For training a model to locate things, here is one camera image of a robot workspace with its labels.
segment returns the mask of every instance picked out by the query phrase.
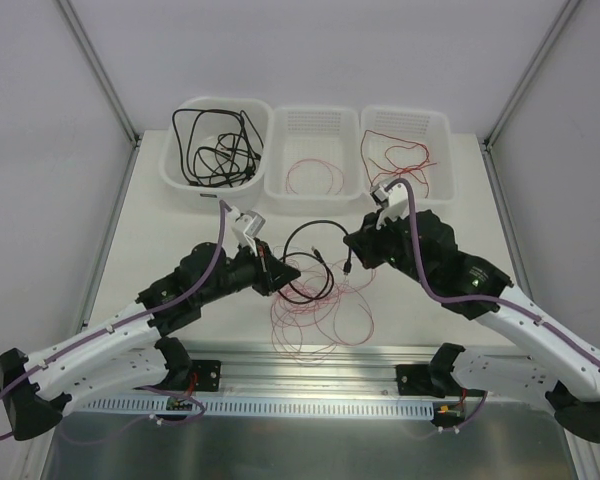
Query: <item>gray wall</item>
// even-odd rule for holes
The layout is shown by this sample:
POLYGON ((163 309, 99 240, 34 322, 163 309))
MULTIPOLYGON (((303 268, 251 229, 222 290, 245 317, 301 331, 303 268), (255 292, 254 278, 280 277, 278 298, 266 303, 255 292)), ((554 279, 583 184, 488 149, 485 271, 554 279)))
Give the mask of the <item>gray wall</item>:
POLYGON ((576 14, 494 153, 538 303, 600 346, 600 0, 576 14))
POLYGON ((129 154, 53 2, 0 1, 0 353, 70 333, 129 154))
POLYGON ((198 95, 439 110, 487 134, 564 0, 74 0, 141 130, 198 95))

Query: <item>slotted metal strip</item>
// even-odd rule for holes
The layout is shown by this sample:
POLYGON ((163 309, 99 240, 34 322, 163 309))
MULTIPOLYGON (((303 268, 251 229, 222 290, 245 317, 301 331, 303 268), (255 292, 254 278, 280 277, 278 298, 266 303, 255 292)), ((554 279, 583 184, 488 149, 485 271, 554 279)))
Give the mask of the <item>slotted metal strip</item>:
MULTIPOLYGON (((91 402, 79 411, 182 415, 167 409, 167 396, 119 395, 91 402)), ((374 418, 431 420, 433 403, 419 400, 342 400, 311 398, 200 397, 206 415, 295 418, 374 418)))

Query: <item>robotic arm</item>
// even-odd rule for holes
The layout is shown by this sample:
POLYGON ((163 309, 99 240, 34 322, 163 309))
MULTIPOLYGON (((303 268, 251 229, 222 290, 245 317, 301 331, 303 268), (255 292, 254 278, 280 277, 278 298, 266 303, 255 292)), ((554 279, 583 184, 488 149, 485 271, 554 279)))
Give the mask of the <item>robotic arm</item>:
POLYGON ((344 239, 365 268, 388 263, 420 282, 443 308, 495 330, 537 361, 506 361, 444 344, 427 378, 407 382, 438 397, 458 387, 501 393, 549 411, 573 434, 600 443, 600 350, 540 309, 487 260, 458 250, 449 225, 430 210, 416 213, 406 180, 380 185, 372 197, 380 209, 344 239))
POLYGON ((50 430, 96 398, 145 385, 186 389, 191 360, 168 335, 198 320, 208 303, 247 287, 268 296, 300 276, 255 237, 264 224, 260 215, 221 205, 219 243, 196 246, 117 315, 48 349, 24 355, 14 348, 0 356, 1 398, 16 440, 50 430), (234 258, 221 246, 224 210, 240 244, 234 258))

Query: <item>red string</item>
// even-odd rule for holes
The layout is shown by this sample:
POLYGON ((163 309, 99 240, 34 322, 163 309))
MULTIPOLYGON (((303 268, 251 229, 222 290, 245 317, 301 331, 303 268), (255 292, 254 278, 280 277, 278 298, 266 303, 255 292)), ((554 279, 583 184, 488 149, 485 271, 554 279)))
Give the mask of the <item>red string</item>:
POLYGON ((421 185, 424 185, 427 188, 425 198, 427 198, 429 196, 430 185, 429 185, 429 181, 427 180, 427 176, 424 172, 424 169, 431 167, 433 165, 436 165, 436 163, 431 162, 431 156, 429 153, 429 149, 427 148, 427 146, 424 143, 413 142, 411 140, 404 140, 404 139, 398 138, 398 137, 392 137, 390 135, 385 135, 384 133, 378 133, 373 130, 365 130, 364 135, 362 137, 362 141, 360 142, 360 157, 362 158, 362 164, 364 165, 364 169, 367 173, 367 178, 369 179, 369 184, 371 186, 376 185, 376 183, 379 181, 378 179, 380 177, 402 178, 403 175, 410 175, 418 183, 420 183, 421 185), (384 152, 384 159, 389 163, 390 166, 386 166, 386 167, 381 166, 378 162, 376 162, 375 160, 373 160, 370 157, 367 157, 365 159, 364 142, 367 139, 367 134, 373 134, 373 135, 377 135, 379 137, 383 137, 383 138, 386 138, 389 140, 394 140, 396 142, 402 142, 406 145, 392 145, 389 148, 387 148, 384 152), (420 162, 419 164, 400 166, 400 165, 396 165, 396 162, 389 157, 389 152, 393 151, 394 149, 413 150, 416 148, 420 148, 424 152, 424 160, 422 162, 420 162), (368 165, 369 163, 373 164, 373 166, 377 170, 379 170, 379 173, 377 173, 373 178, 371 177, 371 172, 369 170, 369 165, 368 165))
POLYGON ((329 172, 329 175, 331 175, 331 184, 329 185, 328 190, 318 195, 338 195, 344 188, 344 172, 342 171, 342 169, 335 166, 334 164, 327 162, 326 160, 320 160, 319 158, 304 158, 291 165, 291 168, 287 172, 287 177, 285 179, 285 188, 287 190, 287 193, 294 193, 298 195, 298 192, 291 185, 291 175, 293 172, 298 170, 298 168, 302 166, 307 166, 307 164, 311 163, 317 163, 319 165, 322 165, 323 167, 326 167, 327 171, 329 172), (336 182, 336 174, 338 174, 340 178, 339 182, 336 182), (340 184, 340 188, 338 188, 336 192, 332 193, 332 190, 338 183, 340 184))
MULTIPOLYGON (((299 268, 297 262, 289 261, 290 264, 299 268)), ((276 295, 271 304, 271 344, 276 352, 288 356, 300 363, 316 363, 328 357, 338 346, 357 346, 369 341, 375 330, 375 322, 371 307, 366 299, 360 293, 366 288, 375 278, 375 271, 371 271, 369 280, 359 286, 352 286, 349 279, 344 276, 343 266, 344 260, 334 264, 328 264, 329 268, 337 275, 344 277, 341 281, 335 282, 331 293, 321 299, 308 304, 296 305, 287 302, 282 296, 276 295), (354 298, 357 304, 369 318, 369 330, 366 336, 358 341, 347 341, 342 338, 338 332, 338 311, 343 300, 354 298), (331 327, 332 334, 327 332, 327 328, 331 327), (293 345, 287 337, 287 330, 292 329, 297 331, 300 337, 299 343, 293 345), (304 345, 304 331, 312 329, 317 332, 327 343, 326 346, 317 350, 308 351, 304 345)), ((316 295, 317 289, 311 284, 319 280, 318 284, 326 280, 326 273, 320 264, 313 265, 310 268, 300 269, 303 272, 303 280, 295 281, 293 286, 300 292, 306 295, 316 295)), ((290 287, 285 287, 282 293, 291 300, 303 300, 303 298, 290 287)))

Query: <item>white basket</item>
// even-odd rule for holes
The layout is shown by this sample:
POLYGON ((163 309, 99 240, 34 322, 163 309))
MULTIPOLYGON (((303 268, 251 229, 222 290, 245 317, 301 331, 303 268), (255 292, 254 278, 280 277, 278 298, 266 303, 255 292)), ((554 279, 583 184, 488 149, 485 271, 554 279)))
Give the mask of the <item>white basket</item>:
MULTIPOLYGON (((413 148, 396 148, 387 152, 389 158, 398 166, 406 167, 419 165, 426 158, 424 148, 413 143, 404 143, 368 133, 372 130, 377 133, 389 135, 409 142, 417 142, 425 145, 429 150, 430 165, 421 171, 415 171, 413 175, 403 174, 414 188, 418 205, 434 206, 449 204, 455 200, 456 178, 451 161, 449 120, 445 115, 438 112, 424 110, 410 110, 394 107, 368 106, 362 111, 361 117, 362 155, 364 155, 372 179, 380 172, 368 159, 375 160, 381 167, 390 166, 384 157, 390 147, 400 145, 413 148)), ((378 177, 375 183, 383 179, 395 178, 389 175, 378 177)), ((365 172, 364 185, 370 186, 365 172)))
MULTIPOLYGON (((241 210, 252 208, 258 201, 258 197, 262 192, 264 182, 264 173, 267 168, 267 156, 265 155, 267 142, 271 138, 271 130, 273 127, 273 111, 266 103, 252 98, 214 98, 201 97, 189 100, 183 103, 179 108, 199 108, 199 109, 224 109, 240 112, 244 110, 253 122, 254 126, 260 133, 264 142, 262 149, 262 158, 258 170, 254 177, 243 185, 236 187, 196 187, 191 186, 185 179, 180 169, 180 152, 173 123, 170 123, 167 139, 164 143, 162 154, 159 161, 160 176, 164 182, 173 188, 176 195, 187 205, 194 209, 202 210, 217 210, 218 201, 225 200, 230 205, 234 205, 241 210)), ((179 114, 176 117, 178 132, 186 148, 186 143, 189 138, 189 132, 195 113, 186 115, 179 114)), ((229 116, 210 115, 204 121, 200 121, 199 127, 196 127, 194 139, 192 143, 192 151, 201 145, 215 146, 218 135, 235 131, 236 121, 229 116)), ((250 134, 249 139, 254 149, 259 152, 260 143, 252 134, 250 126, 247 126, 250 134)))
POLYGON ((362 193, 358 114, 350 108, 289 106, 274 111, 265 193, 286 214, 342 213, 362 193))

